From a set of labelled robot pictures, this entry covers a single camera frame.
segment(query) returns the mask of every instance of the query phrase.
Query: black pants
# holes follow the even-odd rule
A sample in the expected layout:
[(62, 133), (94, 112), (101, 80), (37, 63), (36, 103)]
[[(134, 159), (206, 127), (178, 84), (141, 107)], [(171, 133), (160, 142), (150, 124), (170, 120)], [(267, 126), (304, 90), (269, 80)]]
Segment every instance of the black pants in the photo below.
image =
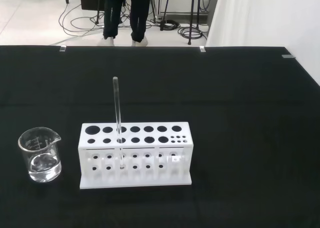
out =
[[(116, 37), (120, 23), (121, 8), (124, 0), (105, 0), (104, 3), (104, 38)], [(141, 42), (146, 32), (146, 21), (150, 0), (131, 0), (130, 25), (132, 40)]]

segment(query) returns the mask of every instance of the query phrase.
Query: stirring rod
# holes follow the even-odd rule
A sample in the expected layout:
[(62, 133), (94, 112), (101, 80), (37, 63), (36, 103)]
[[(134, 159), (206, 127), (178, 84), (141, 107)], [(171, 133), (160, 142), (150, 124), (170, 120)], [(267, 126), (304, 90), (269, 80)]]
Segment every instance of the stirring rod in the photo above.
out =
[[(122, 132), (121, 132), (121, 114), (120, 114), (120, 96), (119, 96), (119, 82), (117, 77), (113, 77), (113, 94), (114, 94), (114, 105), (115, 105), (115, 118), (116, 127), (118, 133), (118, 143), (122, 144)], [(124, 153), (123, 149), (120, 148), (120, 169), (124, 169)]]

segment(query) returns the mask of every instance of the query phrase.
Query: tripod stand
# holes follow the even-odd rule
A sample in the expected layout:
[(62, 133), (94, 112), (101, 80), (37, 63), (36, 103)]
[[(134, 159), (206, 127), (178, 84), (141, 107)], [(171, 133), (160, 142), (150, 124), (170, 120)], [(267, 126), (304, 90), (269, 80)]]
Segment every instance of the tripod stand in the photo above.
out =
[[(198, 7), (197, 7), (197, 14), (196, 14), (196, 29), (199, 30), (199, 19), (200, 19), (200, 1), (198, 0)], [(191, 16), (190, 16), (190, 30), (189, 30), (189, 42), (188, 45), (191, 45), (191, 39), (192, 39), (192, 24), (193, 24), (193, 19), (194, 19), (194, 4), (195, 0), (191, 1)]]

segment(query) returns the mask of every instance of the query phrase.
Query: glass beaker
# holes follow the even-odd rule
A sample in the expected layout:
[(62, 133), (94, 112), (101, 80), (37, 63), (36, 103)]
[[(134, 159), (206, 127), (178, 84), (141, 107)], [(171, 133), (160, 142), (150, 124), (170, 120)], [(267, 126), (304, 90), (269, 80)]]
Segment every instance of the glass beaker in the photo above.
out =
[(23, 133), (18, 145), (22, 150), (29, 175), (37, 182), (48, 182), (61, 173), (57, 142), (61, 137), (53, 130), (37, 127)]

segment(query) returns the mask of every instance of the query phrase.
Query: person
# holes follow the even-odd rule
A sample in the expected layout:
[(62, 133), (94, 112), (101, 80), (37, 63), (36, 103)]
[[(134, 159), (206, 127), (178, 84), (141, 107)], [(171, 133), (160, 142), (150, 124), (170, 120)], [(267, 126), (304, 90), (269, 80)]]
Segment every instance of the person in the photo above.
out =
[[(118, 25), (121, 18), (121, 8), (125, 0), (105, 0), (103, 39), (99, 46), (114, 46), (118, 35)], [(145, 37), (150, 0), (131, 0), (130, 26), (132, 29), (132, 46), (148, 45)]]

